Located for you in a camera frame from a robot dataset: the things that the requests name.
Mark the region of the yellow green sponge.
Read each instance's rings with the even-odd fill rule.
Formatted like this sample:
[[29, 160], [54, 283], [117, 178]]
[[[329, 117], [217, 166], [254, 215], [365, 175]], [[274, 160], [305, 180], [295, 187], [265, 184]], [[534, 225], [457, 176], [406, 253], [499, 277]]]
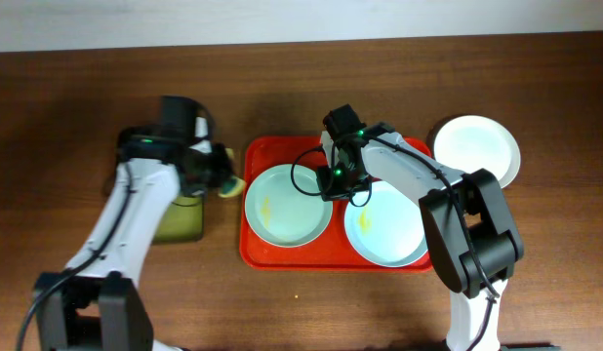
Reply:
[[216, 188], [222, 198], [231, 198], [240, 195], [246, 182], [234, 171], [234, 153], [223, 144], [216, 144]]

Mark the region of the light blue plate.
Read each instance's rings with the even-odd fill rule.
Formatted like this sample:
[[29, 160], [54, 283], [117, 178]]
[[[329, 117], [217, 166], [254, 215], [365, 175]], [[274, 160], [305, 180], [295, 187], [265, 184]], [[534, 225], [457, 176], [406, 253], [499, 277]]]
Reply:
[[419, 207], [395, 187], [376, 181], [368, 193], [354, 196], [343, 215], [345, 235], [354, 250], [367, 261], [387, 268], [415, 263], [427, 253]]

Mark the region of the white plate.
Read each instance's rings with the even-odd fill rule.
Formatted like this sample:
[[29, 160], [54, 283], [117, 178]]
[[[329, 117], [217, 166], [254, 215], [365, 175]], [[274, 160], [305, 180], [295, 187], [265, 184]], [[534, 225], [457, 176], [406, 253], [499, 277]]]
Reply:
[[463, 115], [443, 123], [433, 137], [434, 158], [453, 169], [491, 172], [500, 187], [509, 186], [521, 166], [517, 140], [499, 122], [479, 115]]

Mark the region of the mint green plate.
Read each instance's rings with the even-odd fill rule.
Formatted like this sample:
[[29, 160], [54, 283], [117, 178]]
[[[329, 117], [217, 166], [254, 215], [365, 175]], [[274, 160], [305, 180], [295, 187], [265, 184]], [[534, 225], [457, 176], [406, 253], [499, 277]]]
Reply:
[[264, 242], [296, 248], [317, 239], [332, 219], [333, 205], [312, 194], [318, 190], [314, 171], [283, 164], [260, 173], [245, 196], [245, 218]]

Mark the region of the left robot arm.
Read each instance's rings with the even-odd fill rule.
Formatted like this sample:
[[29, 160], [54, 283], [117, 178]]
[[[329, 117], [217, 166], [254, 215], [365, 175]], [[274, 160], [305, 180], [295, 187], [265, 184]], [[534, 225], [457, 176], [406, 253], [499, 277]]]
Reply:
[[114, 186], [78, 253], [59, 273], [46, 272], [22, 321], [38, 327], [44, 350], [165, 350], [138, 292], [142, 266], [161, 219], [180, 197], [210, 189], [242, 193], [232, 152], [213, 141], [209, 109], [189, 97], [163, 96], [156, 123], [120, 132]]

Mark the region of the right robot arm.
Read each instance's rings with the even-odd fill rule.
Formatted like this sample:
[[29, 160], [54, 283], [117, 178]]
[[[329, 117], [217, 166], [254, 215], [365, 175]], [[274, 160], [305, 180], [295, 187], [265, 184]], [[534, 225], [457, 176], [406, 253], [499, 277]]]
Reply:
[[382, 180], [419, 208], [432, 266], [450, 291], [447, 350], [500, 350], [501, 297], [524, 244], [495, 176], [467, 173], [421, 153], [384, 123], [368, 126], [346, 104], [323, 119], [323, 201], [376, 194]]

